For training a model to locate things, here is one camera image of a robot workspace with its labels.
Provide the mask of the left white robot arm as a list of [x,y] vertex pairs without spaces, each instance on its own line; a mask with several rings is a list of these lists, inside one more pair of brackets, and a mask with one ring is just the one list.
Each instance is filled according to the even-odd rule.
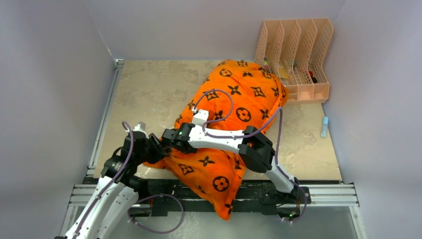
[[63,239],[99,239],[99,233],[111,229],[113,222],[149,194],[147,180],[135,175],[144,162],[156,163],[170,151],[155,134],[143,130],[129,132],[123,146],[105,161],[96,188],[74,224]]

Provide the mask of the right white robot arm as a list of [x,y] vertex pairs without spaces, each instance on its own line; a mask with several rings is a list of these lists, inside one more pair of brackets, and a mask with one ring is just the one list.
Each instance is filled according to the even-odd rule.
[[202,148],[232,152],[240,156],[247,169],[265,174],[284,202],[311,201],[297,178],[281,164],[272,141],[253,126],[244,130],[221,130],[183,123],[178,129],[165,130],[162,142],[182,153],[195,153]]

